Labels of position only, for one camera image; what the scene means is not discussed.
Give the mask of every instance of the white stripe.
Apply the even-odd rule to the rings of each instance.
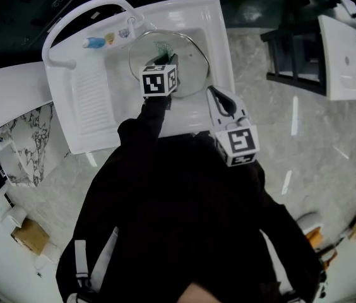
[[[100,292],[102,282],[108,270],[109,261],[112,257],[112,253],[114,252],[118,233],[119,233],[119,229],[115,227],[112,235],[110,235],[109,237],[107,244],[102,249],[102,252],[98,257],[98,260],[95,263],[94,269],[92,270],[91,289],[96,291],[96,293]]]
[[[90,162],[92,167],[97,167],[97,162],[95,161],[94,156],[92,155],[92,153],[85,153],[85,155],[87,156],[88,161]]]
[[[77,299],[77,293],[70,294],[70,296],[67,299],[67,303],[87,303],[81,298]]]
[[[299,98],[293,97],[292,136],[297,134],[299,122]]]
[[[290,178],[292,177],[292,171],[289,170],[286,173],[286,177],[285,177],[285,182],[283,182],[283,187],[282,187],[282,195],[285,195],[287,193],[287,189],[289,187],[290,184]]]
[[[336,146],[332,145],[332,147],[338,152],[340,153],[342,156],[344,156],[346,159],[349,159],[349,156],[347,154],[345,154],[343,151],[341,151],[339,148],[337,148]]]
[[[87,257],[85,253],[85,245],[86,245],[85,240],[74,241],[77,274],[87,274],[88,276],[88,266],[87,266]]]
[[[100,13],[98,11],[96,11],[90,18],[91,19],[95,19],[96,17],[98,17]]]

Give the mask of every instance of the small bottle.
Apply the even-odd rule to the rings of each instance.
[[[105,45],[104,38],[88,37],[83,41],[84,48],[101,48]]]

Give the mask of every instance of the white sink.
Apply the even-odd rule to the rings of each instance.
[[[234,91],[230,52],[219,0],[164,1],[136,8],[135,11],[143,14],[145,20],[157,29],[172,30],[191,37],[210,62],[211,71],[205,86],[214,84]],[[139,82],[132,75],[128,63],[128,47],[134,37],[130,35],[128,38],[122,38],[117,34],[126,26],[125,20],[126,12],[102,20],[74,34],[49,51],[51,59],[65,63],[72,59],[76,62],[74,68],[53,66],[50,61],[45,62],[50,91],[72,153],[119,146],[117,128],[120,123],[135,118],[140,113],[143,97]],[[113,48],[109,50],[81,48],[83,39],[103,37],[108,32],[115,33]],[[148,56],[145,52],[143,55],[135,53],[133,58],[131,55],[131,64],[144,65],[149,60],[146,57]],[[196,60],[193,64],[192,70],[195,73],[199,71]],[[101,73],[95,77],[95,84],[106,86],[107,89],[101,97],[97,97],[96,103],[91,103],[91,108],[81,112],[74,104],[76,86],[79,86],[83,93],[89,91],[85,85],[90,79],[87,73],[93,71]],[[83,80],[83,85],[76,84],[78,80]],[[193,84],[197,86],[186,84],[180,88],[189,92],[199,89],[198,82]],[[99,113],[99,110],[102,111],[100,116],[91,116],[92,111]],[[166,113],[160,135],[172,136],[210,128],[206,94],[202,90],[186,98],[173,98],[171,110]]]
[[[356,29],[324,15],[318,21],[324,46],[327,97],[356,100]]]

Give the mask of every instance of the sink basin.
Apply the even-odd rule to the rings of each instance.
[[[190,58],[193,64],[185,70],[182,68],[183,72],[179,74],[185,82],[181,82],[179,92],[189,96],[173,97],[160,136],[209,130],[212,125],[203,87],[214,84],[234,91],[230,52],[219,0],[164,1],[136,8],[135,11],[143,14],[146,21],[157,29],[191,37],[210,63],[206,81],[205,77],[202,80],[185,81],[186,77],[200,77],[196,73],[202,70],[201,61],[193,53],[174,50],[179,55],[179,62]],[[119,146],[117,128],[120,123],[140,113],[143,97],[139,81],[132,75],[128,62],[128,49],[134,40],[134,32],[130,34],[132,37],[127,38],[117,34],[126,26],[125,14],[102,20],[50,48],[50,58],[70,64],[71,59],[76,62],[74,68],[52,66],[45,62],[53,101],[74,154]],[[83,39],[104,37],[109,32],[115,36],[113,48],[81,48]],[[145,50],[131,53],[131,64],[144,65],[148,60],[150,58]]]

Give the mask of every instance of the cardboard box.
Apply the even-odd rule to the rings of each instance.
[[[15,228],[11,236],[38,256],[49,241],[46,231],[36,221],[28,218],[24,220],[21,228]]]

